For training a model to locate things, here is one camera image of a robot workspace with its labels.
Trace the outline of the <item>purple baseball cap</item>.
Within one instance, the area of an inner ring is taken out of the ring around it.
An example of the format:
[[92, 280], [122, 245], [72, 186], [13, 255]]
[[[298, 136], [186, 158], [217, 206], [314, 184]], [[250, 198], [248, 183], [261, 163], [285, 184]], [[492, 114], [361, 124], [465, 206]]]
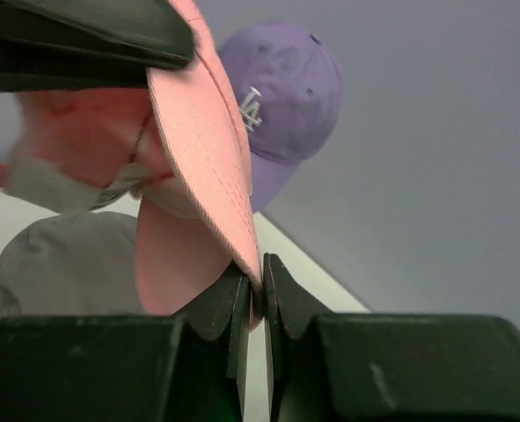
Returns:
[[218, 53], [247, 129], [251, 201], [259, 212], [334, 131], [343, 99], [341, 69], [319, 37], [293, 23], [242, 29]]

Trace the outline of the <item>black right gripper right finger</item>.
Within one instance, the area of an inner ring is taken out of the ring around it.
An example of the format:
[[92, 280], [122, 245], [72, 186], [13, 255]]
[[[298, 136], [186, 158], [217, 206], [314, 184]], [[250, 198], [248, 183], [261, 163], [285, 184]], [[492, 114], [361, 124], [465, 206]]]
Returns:
[[335, 312], [264, 257], [273, 421], [520, 421], [520, 330], [498, 316]]

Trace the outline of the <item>pink baseball cap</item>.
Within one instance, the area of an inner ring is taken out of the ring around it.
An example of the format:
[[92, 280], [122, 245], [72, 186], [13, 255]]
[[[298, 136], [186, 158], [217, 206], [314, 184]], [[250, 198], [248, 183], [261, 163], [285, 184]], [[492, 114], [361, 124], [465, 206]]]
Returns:
[[143, 306], [171, 315], [230, 265], [263, 315], [251, 154], [231, 83], [192, 1], [168, 1], [193, 31], [184, 69], [150, 68], [140, 88], [19, 91], [23, 132], [0, 188], [56, 213], [140, 198], [136, 281]]

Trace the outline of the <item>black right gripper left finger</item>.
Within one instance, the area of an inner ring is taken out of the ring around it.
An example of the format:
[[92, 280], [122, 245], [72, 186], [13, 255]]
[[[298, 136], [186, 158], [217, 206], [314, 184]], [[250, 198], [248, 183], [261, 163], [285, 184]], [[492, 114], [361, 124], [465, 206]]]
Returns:
[[0, 421], [239, 421], [248, 279], [235, 266], [173, 316], [0, 320]]

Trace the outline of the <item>grey bucket hat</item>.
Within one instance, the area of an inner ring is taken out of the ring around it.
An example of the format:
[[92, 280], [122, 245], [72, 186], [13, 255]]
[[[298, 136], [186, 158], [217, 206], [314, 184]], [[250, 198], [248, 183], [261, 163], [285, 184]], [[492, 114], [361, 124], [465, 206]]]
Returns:
[[116, 212], [30, 224], [0, 254], [0, 318], [145, 314], [135, 241], [135, 217]]

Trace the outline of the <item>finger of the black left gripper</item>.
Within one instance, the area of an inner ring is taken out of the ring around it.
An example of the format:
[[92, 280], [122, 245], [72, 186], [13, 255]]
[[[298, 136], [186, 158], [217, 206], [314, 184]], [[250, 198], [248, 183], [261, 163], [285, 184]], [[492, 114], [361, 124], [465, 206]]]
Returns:
[[194, 49], [168, 1], [0, 1], [0, 92], [140, 88]]

